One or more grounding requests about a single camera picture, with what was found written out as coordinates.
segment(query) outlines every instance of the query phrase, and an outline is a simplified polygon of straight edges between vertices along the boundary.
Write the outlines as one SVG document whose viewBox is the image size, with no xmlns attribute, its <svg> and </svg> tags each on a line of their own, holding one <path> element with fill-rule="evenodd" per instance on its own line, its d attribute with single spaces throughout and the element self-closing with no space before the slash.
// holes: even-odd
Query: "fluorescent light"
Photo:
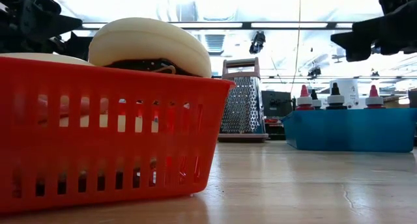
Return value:
<svg viewBox="0 0 417 224">
<path fill-rule="evenodd" d="M 203 28 L 203 29 L 212 29 L 212 28 L 241 28 L 242 23 L 239 22 L 202 22 L 202 23 L 178 23 L 173 22 L 170 23 L 172 25 L 175 25 L 180 28 Z M 84 29 L 101 29 L 105 23 L 84 23 L 83 28 Z"/>
<path fill-rule="evenodd" d="M 252 23 L 252 28 L 325 28 L 326 22 L 319 23 Z"/>
<path fill-rule="evenodd" d="M 357 78 L 358 79 L 401 79 L 403 77 L 397 77 L 397 76 L 359 76 Z"/>
<path fill-rule="evenodd" d="M 410 99 L 409 98 L 399 99 L 398 103 L 399 104 L 410 104 Z"/>
<path fill-rule="evenodd" d="M 241 28 L 242 23 L 235 22 L 202 22 L 202 23 L 171 23 L 180 28 Z"/>
<path fill-rule="evenodd" d="M 353 23 L 337 23 L 336 28 L 346 28 L 346 29 L 352 29 Z"/>
<path fill-rule="evenodd" d="M 83 28 L 85 29 L 101 29 L 106 23 L 84 23 Z"/>
</svg>

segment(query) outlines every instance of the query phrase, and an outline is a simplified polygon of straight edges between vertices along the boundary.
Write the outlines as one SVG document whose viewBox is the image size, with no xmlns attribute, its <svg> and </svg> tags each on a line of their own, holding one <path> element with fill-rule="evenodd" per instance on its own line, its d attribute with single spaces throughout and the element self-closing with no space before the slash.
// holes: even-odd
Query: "white round object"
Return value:
<svg viewBox="0 0 417 224">
<path fill-rule="evenodd" d="M 313 107 L 321 107 L 321 100 L 313 100 Z"/>
<path fill-rule="evenodd" d="M 383 105 L 384 99 L 382 97 L 368 97 L 365 99 L 366 105 Z"/>
<path fill-rule="evenodd" d="M 107 66 L 116 61 L 167 59 L 190 74 L 211 77 L 204 46 L 185 30 L 159 20 L 125 18 L 103 26 L 89 47 L 89 62 Z"/>
<path fill-rule="evenodd" d="M 327 103 L 329 104 L 344 104 L 345 97 L 342 95 L 327 96 Z"/>
<path fill-rule="evenodd" d="M 55 63 L 65 63 L 65 64 L 80 64 L 80 65 L 90 65 L 87 61 L 84 61 L 79 58 L 69 57 L 66 55 L 56 55 L 49 53 L 0 53 L 0 57 L 10 57 L 17 59 L 30 59 L 34 61 L 49 61 Z"/>
<path fill-rule="evenodd" d="M 313 99 L 310 96 L 297 98 L 298 106 L 305 105 L 305 104 L 311 105 L 312 103 L 313 103 Z"/>
</svg>

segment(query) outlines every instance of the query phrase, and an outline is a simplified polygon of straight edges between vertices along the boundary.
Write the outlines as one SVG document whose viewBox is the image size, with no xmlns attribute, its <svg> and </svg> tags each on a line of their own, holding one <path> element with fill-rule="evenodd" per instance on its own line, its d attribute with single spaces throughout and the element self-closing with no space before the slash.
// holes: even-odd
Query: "cord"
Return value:
<svg viewBox="0 0 417 224">
<path fill-rule="evenodd" d="M 297 67 L 298 67 L 298 48 L 300 46 L 300 24 L 301 22 L 301 0 L 299 0 L 298 3 L 298 36 L 297 36 L 297 51 L 296 51 L 296 57 L 295 57 L 295 72 L 294 72 L 294 77 L 293 77 L 293 84 L 291 84 L 291 91 L 290 93 L 292 93 L 293 91 L 293 87 L 294 87 L 294 81 L 295 81 L 295 76 L 297 74 Z"/>
<path fill-rule="evenodd" d="M 276 69 L 276 65 L 275 65 L 274 59 L 272 58 L 272 56 L 271 56 L 271 55 L 270 55 L 269 57 L 271 58 L 272 64 L 274 65 L 274 68 L 275 68 L 275 70 L 277 71 L 276 75 L 279 77 L 279 79 L 280 79 L 280 81 L 281 81 L 281 84 L 284 84 L 284 83 L 282 82 L 282 79 L 281 79 L 280 75 L 278 74 L 278 70 Z"/>
<path fill-rule="evenodd" d="M 175 67 L 172 66 L 172 65 L 165 66 L 165 67 L 159 68 L 157 70 L 153 70 L 151 72 L 162 72 L 162 71 L 165 71 L 165 70 L 170 70 L 171 74 L 175 74 L 175 72 L 176 72 Z"/>
</svg>

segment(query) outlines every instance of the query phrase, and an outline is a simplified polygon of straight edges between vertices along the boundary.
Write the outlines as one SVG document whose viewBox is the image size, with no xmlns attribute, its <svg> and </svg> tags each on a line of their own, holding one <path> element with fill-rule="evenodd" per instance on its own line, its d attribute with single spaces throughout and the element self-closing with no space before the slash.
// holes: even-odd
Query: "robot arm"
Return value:
<svg viewBox="0 0 417 224">
<path fill-rule="evenodd" d="M 372 53 L 417 52 L 417 0 L 379 0 L 384 16 L 356 22 L 352 32 L 331 36 L 346 50 L 346 59 L 363 61 Z"/>
<path fill-rule="evenodd" d="M 62 16 L 54 0 L 0 0 L 0 53 L 68 54 L 59 35 L 82 26 L 77 18 Z"/>
</svg>

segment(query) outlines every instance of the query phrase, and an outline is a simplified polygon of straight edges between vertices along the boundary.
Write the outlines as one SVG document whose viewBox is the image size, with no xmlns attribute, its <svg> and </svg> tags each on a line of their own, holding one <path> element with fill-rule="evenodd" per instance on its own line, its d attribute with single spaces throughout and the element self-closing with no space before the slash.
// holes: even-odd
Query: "wood grain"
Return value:
<svg viewBox="0 0 417 224">
<path fill-rule="evenodd" d="M 220 144 L 204 192 L 84 206 L 0 223 L 416 223 L 414 154 L 297 151 Z"/>
</svg>

